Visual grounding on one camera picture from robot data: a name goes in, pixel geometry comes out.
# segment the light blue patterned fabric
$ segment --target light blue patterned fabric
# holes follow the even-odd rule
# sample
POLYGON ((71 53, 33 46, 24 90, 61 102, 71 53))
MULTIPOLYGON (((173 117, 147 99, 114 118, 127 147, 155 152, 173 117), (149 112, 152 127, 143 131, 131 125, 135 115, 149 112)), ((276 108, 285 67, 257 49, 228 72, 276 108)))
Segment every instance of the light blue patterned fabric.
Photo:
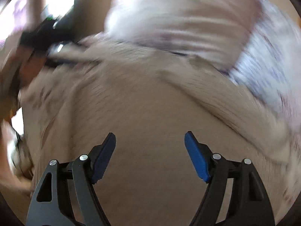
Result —
POLYGON ((268 0, 229 78, 301 132, 301 31, 268 0))

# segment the white object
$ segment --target white object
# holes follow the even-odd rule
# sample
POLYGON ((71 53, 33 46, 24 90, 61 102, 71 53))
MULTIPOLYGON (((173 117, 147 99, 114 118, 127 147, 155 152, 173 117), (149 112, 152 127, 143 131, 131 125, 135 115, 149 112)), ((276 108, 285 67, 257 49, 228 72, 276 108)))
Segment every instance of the white object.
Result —
POLYGON ((116 40, 196 54, 219 70, 236 63, 260 12, 256 0, 113 0, 105 32, 116 40))

